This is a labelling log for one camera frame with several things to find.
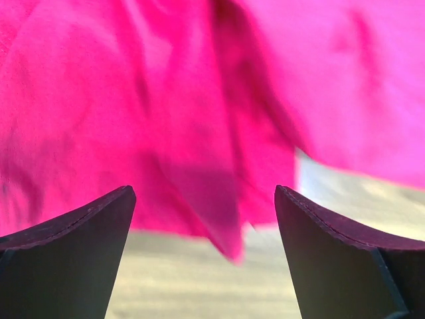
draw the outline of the sandy ground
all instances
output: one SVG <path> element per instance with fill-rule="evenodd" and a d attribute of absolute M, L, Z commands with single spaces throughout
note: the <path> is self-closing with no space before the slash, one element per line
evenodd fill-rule
<path fill-rule="evenodd" d="M 425 240 L 425 193 L 302 160 L 301 192 L 362 223 Z M 132 233 L 106 319 L 300 319 L 276 229 L 246 235 L 234 266 L 205 242 Z"/>

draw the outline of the pink fabric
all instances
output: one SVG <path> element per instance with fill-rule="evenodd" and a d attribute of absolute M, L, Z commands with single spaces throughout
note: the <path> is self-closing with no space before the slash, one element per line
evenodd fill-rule
<path fill-rule="evenodd" d="M 0 1 L 0 233 L 123 184 L 241 256 L 295 148 L 425 186 L 425 2 Z"/>

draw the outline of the magenta cloth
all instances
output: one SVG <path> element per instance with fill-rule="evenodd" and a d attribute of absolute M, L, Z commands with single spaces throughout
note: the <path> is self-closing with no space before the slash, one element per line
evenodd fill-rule
<path fill-rule="evenodd" d="M 236 261 L 296 148 L 425 187 L 425 2 L 1 0 L 0 107 L 0 234 L 130 184 Z"/>

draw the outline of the pink dress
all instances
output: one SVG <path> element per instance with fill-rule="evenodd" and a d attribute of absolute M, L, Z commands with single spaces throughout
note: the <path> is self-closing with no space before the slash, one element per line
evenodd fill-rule
<path fill-rule="evenodd" d="M 1 0 L 0 108 L 1 235 L 130 184 L 237 261 L 296 148 L 425 187 L 425 2 Z"/>

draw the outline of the blurry background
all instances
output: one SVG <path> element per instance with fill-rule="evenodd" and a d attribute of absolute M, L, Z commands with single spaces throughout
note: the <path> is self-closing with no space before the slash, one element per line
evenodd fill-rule
<path fill-rule="evenodd" d="M 301 157 L 301 192 L 374 228 L 425 240 L 425 193 Z M 277 229 L 249 231 L 242 266 L 206 242 L 131 233 L 106 319 L 300 319 Z"/>

